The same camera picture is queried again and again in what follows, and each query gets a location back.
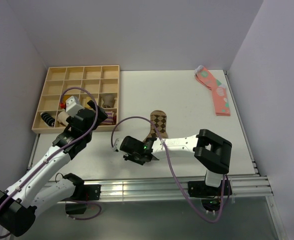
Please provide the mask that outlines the brown argyle sock pair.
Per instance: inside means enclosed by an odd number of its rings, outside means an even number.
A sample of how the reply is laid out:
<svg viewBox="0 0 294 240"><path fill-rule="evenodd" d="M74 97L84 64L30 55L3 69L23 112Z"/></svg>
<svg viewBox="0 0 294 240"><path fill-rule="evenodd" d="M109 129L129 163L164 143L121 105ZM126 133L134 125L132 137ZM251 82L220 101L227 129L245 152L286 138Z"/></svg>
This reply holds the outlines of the brown argyle sock pair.
<svg viewBox="0 0 294 240"><path fill-rule="evenodd" d="M154 110L150 113L150 121L153 123L150 125L149 134L143 140L145 142L148 138L157 138L157 131L159 131L162 139L167 139L168 134L166 131L167 127L167 115L162 110Z"/></svg>

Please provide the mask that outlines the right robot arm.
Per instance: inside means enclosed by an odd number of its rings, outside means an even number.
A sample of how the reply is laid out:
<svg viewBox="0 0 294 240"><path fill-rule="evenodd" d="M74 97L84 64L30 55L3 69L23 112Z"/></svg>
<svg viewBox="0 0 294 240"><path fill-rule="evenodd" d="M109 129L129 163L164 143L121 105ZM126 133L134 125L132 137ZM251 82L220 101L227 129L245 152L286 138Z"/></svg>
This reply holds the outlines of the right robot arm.
<svg viewBox="0 0 294 240"><path fill-rule="evenodd" d="M126 136L113 143L117 151L124 153L124 160L141 166L167 157L197 159L206 168L203 189L209 195L220 190L223 177L230 170L232 143L208 129L182 138L151 137L142 142Z"/></svg>

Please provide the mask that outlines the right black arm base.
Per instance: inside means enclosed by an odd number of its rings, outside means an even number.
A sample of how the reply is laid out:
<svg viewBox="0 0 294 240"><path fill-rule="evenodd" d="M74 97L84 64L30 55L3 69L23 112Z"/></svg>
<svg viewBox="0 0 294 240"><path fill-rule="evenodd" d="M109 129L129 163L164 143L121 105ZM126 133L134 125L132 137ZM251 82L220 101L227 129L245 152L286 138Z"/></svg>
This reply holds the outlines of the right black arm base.
<svg viewBox="0 0 294 240"><path fill-rule="evenodd" d="M223 181L219 187L207 186L204 180L188 181L187 192L191 198L214 198L221 196Z"/></svg>

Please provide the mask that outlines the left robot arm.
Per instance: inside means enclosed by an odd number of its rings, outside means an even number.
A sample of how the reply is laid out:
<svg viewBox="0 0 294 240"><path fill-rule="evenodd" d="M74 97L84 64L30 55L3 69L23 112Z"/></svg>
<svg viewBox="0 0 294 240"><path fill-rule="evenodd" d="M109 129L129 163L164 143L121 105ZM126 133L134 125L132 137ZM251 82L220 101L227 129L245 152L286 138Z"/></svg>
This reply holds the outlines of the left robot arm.
<svg viewBox="0 0 294 240"><path fill-rule="evenodd" d="M67 111L68 125L42 157L21 179L0 190L0 239L25 234L47 209L64 199L78 200L85 193L84 181L73 173L44 189L51 177L73 160L92 140L92 131L107 119L105 111L80 105Z"/></svg>

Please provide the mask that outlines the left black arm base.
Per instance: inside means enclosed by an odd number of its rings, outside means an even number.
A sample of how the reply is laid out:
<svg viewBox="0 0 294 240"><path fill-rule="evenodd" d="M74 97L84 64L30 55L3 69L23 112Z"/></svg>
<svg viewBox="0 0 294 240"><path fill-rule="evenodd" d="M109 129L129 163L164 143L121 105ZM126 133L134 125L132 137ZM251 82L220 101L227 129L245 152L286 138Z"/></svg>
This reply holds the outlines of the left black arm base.
<svg viewBox="0 0 294 240"><path fill-rule="evenodd" d="M71 201L95 201L100 199L100 184L84 184L75 187L74 193L64 200Z"/></svg>

